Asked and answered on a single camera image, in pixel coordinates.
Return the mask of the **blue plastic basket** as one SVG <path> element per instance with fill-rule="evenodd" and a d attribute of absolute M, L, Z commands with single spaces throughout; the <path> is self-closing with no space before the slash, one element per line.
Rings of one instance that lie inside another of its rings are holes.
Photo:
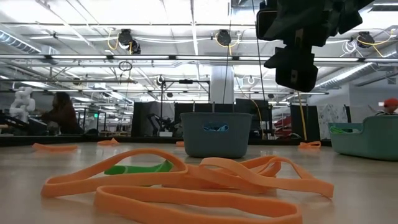
<path fill-rule="evenodd" d="M 247 113 L 182 113 L 185 152 L 190 157 L 238 159 L 247 153 L 251 115 Z M 228 125 L 226 132 L 208 132 L 203 126 Z"/>

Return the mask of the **green rubber band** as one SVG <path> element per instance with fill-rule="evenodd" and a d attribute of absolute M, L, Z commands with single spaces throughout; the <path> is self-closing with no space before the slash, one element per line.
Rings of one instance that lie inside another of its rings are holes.
<path fill-rule="evenodd" d="M 332 134 L 344 134 L 344 133 L 352 133 L 353 130 L 350 128 L 341 128 L 341 127 L 337 127 L 337 126 L 331 126 L 329 128 L 329 131 Z"/>
<path fill-rule="evenodd" d="M 147 173 L 147 172 L 169 172 L 173 168 L 173 164 L 169 161 L 163 161 L 155 166 L 112 166 L 104 171 L 105 175 Z"/>

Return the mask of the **black monitor row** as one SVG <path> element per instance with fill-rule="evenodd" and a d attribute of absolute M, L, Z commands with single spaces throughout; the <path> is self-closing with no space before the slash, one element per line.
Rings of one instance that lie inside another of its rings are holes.
<path fill-rule="evenodd" d="M 232 113 L 232 104 L 211 104 L 211 103 L 175 103 L 175 114 L 181 113 Z"/>

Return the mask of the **teal plastic basket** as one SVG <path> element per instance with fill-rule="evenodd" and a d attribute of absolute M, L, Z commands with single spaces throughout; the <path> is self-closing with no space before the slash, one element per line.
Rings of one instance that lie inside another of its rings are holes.
<path fill-rule="evenodd" d="M 398 161 L 398 115 L 370 116 L 362 123 L 329 123 L 352 133 L 332 134 L 335 152 L 382 161 Z"/>

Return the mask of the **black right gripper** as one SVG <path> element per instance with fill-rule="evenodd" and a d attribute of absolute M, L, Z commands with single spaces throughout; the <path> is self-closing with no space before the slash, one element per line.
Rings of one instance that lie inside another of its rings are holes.
<path fill-rule="evenodd" d="M 318 68 L 314 66 L 312 47 L 325 45 L 336 32 L 341 13 L 339 0 L 267 0 L 264 12 L 274 19 L 264 33 L 265 40 L 281 40 L 265 62 L 276 70 L 277 84 L 293 90 L 310 92 L 315 87 Z"/>

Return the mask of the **red object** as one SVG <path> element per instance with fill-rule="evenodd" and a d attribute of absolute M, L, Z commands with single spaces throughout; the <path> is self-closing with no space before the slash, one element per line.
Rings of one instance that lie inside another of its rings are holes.
<path fill-rule="evenodd" d="M 276 138 L 286 138 L 292 134 L 292 117 L 285 116 L 274 123 L 274 135 Z"/>

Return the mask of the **blue rubber band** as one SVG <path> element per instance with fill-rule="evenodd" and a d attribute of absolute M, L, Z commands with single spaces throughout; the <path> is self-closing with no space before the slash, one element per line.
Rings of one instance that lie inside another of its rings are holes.
<path fill-rule="evenodd" d="M 204 131 L 208 132 L 226 132 L 229 129 L 229 126 L 224 124 L 224 125 L 209 125 L 209 126 L 203 126 Z"/>

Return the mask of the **black stand frame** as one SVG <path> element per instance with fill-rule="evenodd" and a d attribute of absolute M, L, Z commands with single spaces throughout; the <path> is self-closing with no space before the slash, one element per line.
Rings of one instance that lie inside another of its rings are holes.
<path fill-rule="evenodd" d="M 208 102 L 210 102 L 211 94 L 211 86 L 209 80 L 191 80 L 191 79 L 179 79 L 179 80 L 162 80 L 160 82 L 160 124 L 159 124 L 159 136 L 160 132 L 165 131 L 164 124 L 163 124 L 163 102 L 164 102 L 164 93 L 174 84 L 174 83 L 184 84 L 184 85 L 191 85 L 197 83 L 199 87 L 201 87 L 207 94 L 208 94 Z"/>

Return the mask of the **black partition panel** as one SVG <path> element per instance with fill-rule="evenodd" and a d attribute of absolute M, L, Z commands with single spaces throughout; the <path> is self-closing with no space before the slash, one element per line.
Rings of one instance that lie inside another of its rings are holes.
<path fill-rule="evenodd" d="M 311 141 L 320 140 L 317 107 L 304 105 L 302 109 L 307 139 Z M 292 132 L 304 138 L 301 109 L 299 105 L 292 105 L 290 107 L 290 116 Z"/>
<path fill-rule="evenodd" d="M 272 109 L 268 101 L 237 98 L 234 111 L 251 115 L 251 139 L 267 139 L 272 134 Z"/>
<path fill-rule="evenodd" d="M 131 136 L 133 137 L 155 137 L 152 135 L 152 126 L 147 115 L 154 113 L 160 116 L 160 102 L 136 102 L 132 117 Z M 163 118 L 175 120 L 175 107 L 172 103 L 163 103 Z"/>

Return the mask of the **white pillar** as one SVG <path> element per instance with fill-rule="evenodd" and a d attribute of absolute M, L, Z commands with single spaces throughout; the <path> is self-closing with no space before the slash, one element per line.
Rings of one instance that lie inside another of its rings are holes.
<path fill-rule="evenodd" d="M 216 104 L 233 104 L 234 73 L 230 66 L 214 66 L 210 75 L 210 101 Z"/>

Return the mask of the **person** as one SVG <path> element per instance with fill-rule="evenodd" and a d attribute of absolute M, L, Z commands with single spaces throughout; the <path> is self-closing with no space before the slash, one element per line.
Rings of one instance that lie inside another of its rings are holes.
<path fill-rule="evenodd" d="M 43 113 L 41 119 L 45 122 L 57 123 L 62 134 L 83 133 L 78 124 L 71 98 L 66 92 L 56 92 L 52 109 Z"/>
<path fill-rule="evenodd" d="M 376 113 L 376 116 L 380 115 L 394 115 L 395 110 L 398 109 L 398 99 L 397 98 L 389 98 L 386 99 L 383 103 L 383 110 L 380 110 Z"/>

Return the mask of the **white patterned sheet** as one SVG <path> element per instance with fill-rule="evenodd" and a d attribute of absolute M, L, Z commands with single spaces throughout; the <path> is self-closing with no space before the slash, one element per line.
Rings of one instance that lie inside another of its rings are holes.
<path fill-rule="evenodd" d="M 343 105 L 317 106 L 318 125 L 321 140 L 330 140 L 329 123 L 347 123 L 348 116 Z"/>

